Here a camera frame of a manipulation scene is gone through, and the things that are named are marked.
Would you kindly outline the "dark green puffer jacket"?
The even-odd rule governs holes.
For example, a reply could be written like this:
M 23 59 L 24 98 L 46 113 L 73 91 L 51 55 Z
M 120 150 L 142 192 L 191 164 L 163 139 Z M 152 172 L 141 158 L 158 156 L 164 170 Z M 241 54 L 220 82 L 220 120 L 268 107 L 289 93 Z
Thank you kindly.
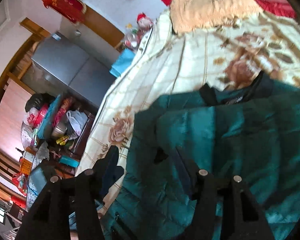
M 195 202 L 183 192 L 171 160 L 179 148 L 216 178 L 242 177 L 276 239 L 300 218 L 300 88 L 260 73 L 248 87 L 162 95 L 136 113 L 126 175 L 101 220 L 127 239 L 175 239 L 190 224 Z

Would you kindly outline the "white plastic bag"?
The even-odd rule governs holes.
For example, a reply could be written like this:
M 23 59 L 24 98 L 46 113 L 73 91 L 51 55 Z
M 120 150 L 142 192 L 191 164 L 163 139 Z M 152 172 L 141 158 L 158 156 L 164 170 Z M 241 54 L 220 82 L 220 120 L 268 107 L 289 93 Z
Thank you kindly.
M 84 112 L 80 112 L 78 110 L 75 111 L 67 111 L 66 117 L 70 122 L 70 125 L 74 132 L 80 136 L 83 128 L 88 120 L 88 116 Z

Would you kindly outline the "grey refrigerator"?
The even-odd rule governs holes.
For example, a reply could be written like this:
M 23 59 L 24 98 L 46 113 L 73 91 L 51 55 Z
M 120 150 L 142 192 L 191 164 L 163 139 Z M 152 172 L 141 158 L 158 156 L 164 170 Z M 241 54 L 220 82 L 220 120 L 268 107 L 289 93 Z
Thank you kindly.
M 115 76 L 59 32 L 40 41 L 31 56 L 31 67 L 21 78 L 37 93 L 68 93 L 98 109 Z

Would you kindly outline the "floral cream bedspread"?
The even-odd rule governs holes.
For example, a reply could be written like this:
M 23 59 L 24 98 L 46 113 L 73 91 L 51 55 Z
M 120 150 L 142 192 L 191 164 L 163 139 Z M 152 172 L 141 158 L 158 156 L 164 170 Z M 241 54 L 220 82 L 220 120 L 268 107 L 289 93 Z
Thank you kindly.
M 174 34 L 170 13 L 163 12 L 132 65 L 106 93 L 78 170 L 92 167 L 117 146 L 126 172 L 135 115 L 160 96 L 204 85 L 221 92 L 240 90 L 260 73 L 300 88 L 300 26 L 294 20 L 261 12 L 236 27 Z M 119 195 L 123 180 L 110 188 L 102 213 Z

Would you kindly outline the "pig plush toy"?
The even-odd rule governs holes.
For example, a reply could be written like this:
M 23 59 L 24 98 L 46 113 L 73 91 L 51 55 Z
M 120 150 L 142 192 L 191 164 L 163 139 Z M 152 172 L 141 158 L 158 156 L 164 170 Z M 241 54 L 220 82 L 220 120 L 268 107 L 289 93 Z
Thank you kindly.
M 143 12 L 138 14 L 136 22 L 138 28 L 144 33 L 153 27 L 153 21 Z

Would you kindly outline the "red hanging knot decoration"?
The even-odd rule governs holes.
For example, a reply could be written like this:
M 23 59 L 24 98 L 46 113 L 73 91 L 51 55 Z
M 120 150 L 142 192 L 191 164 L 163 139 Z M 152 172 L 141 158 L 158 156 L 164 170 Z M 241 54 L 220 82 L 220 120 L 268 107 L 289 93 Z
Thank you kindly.
M 67 18 L 71 23 L 83 23 L 86 5 L 81 0 L 42 0 L 44 7 L 52 8 L 54 11 Z

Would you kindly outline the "beige fringed pillow cover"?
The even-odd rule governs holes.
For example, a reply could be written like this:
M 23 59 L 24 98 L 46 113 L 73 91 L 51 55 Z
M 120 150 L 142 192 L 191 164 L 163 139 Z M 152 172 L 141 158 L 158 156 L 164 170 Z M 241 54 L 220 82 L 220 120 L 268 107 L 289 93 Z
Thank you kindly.
M 170 17 L 175 33 L 232 25 L 263 9 L 254 0 L 172 0 Z

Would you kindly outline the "red heart cushion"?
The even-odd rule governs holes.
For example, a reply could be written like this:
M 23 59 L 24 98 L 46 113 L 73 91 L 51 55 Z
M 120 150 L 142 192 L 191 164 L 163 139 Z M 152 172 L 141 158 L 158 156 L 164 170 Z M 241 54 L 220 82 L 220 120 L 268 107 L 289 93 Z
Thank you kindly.
M 297 14 L 287 0 L 255 0 L 265 11 L 276 16 L 297 18 Z

